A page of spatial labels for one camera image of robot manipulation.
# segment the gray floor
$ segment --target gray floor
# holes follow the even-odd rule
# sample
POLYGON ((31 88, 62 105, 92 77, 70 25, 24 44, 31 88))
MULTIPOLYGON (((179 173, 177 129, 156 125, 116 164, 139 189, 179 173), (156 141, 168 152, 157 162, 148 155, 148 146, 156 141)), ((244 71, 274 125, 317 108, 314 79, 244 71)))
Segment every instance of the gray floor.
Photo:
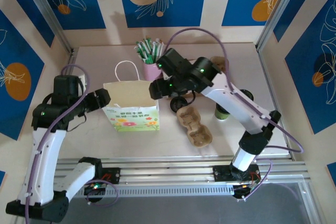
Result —
POLYGON ((246 202, 236 202, 232 196, 138 197, 120 198, 113 207, 101 208, 88 206, 84 199, 74 199, 61 223, 310 223, 299 187, 287 186, 291 189, 277 184, 262 185, 246 202))

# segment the vent grille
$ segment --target vent grille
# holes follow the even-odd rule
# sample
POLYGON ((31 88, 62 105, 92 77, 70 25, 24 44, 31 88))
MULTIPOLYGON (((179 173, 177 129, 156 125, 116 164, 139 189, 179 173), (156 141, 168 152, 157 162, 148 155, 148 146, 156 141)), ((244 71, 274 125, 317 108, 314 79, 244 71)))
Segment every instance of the vent grille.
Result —
MULTIPOLYGON (((172 196, 213 196, 233 195, 231 185, 209 186, 129 186, 119 187, 119 197, 172 197, 172 196)), ((90 198, 100 198, 103 194, 92 195, 90 198)), ((106 188, 104 197, 115 197, 116 191, 112 187, 106 188)), ((84 190, 81 189, 75 198, 85 198, 84 190)))

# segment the orange dot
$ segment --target orange dot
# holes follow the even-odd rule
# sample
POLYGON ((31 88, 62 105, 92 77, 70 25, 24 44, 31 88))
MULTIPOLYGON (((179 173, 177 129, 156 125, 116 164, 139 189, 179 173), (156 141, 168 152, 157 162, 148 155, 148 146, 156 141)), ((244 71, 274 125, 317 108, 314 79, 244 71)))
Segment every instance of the orange dot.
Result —
POLYGON ((315 87, 319 87, 323 84, 323 74, 316 72, 312 78, 313 84, 315 87))
POLYGON ((260 0, 252 10, 252 18, 255 21, 266 21, 271 14, 276 2, 278 0, 260 0))
POLYGON ((10 64, 6 70, 9 71, 9 74, 5 74, 6 77, 9 77, 5 82, 9 96, 16 101, 26 100, 30 93, 30 87, 32 86, 28 68, 16 62, 10 64))
POLYGON ((60 5, 58 6, 58 11, 59 11, 60 13, 64 14, 64 15, 68 15, 68 14, 70 14, 70 12, 71 12, 69 6, 64 5, 64 4, 60 4, 60 5))

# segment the bag handle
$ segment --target bag handle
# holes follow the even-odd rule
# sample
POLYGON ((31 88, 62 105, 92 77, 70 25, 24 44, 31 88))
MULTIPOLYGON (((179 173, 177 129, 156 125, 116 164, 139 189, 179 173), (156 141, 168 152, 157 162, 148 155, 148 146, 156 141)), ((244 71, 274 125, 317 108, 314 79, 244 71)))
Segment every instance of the bag handle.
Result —
POLYGON ((134 64, 134 62, 133 62, 133 61, 130 61, 130 60, 122 60, 122 61, 120 61, 120 62, 116 65, 116 67, 115 67, 115 69, 114 69, 114 74, 116 75, 117 80, 120 81, 120 79, 119 79, 119 77, 118 77, 118 75, 117 75, 117 68, 118 68, 118 66, 119 66, 120 64, 122 64, 122 63, 124 63, 124 62, 130 62, 130 63, 133 64, 133 66, 135 67, 135 70, 136 70, 136 75, 138 76, 138 81, 140 81, 140 77, 139 77, 138 69, 137 69, 136 65, 134 64))

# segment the pink cup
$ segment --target pink cup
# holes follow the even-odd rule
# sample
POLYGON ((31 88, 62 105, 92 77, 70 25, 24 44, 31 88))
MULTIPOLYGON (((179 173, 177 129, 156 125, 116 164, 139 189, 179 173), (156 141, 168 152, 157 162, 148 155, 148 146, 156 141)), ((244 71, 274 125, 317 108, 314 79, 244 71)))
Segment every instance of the pink cup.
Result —
POLYGON ((143 63, 143 73, 146 81, 154 81, 162 77, 162 71, 156 64, 143 63))

